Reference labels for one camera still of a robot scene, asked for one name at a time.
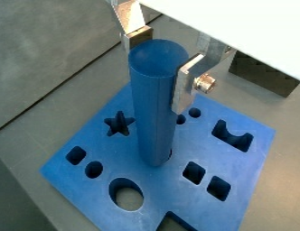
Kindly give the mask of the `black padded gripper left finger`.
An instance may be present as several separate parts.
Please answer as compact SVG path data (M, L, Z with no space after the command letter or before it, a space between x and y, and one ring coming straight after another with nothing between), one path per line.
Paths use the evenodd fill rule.
M106 0L119 27L119 38L126 52L153 39L153 28L146 25L137 0Z

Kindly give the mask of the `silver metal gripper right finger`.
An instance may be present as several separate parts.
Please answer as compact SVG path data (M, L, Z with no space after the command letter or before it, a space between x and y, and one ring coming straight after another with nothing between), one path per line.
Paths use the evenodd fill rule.
M179 115L194 101L197 93L209 93L217 80L209 71L233 54L233 48L205 33L198 34L198 52L185 61L175 78L171 111Z

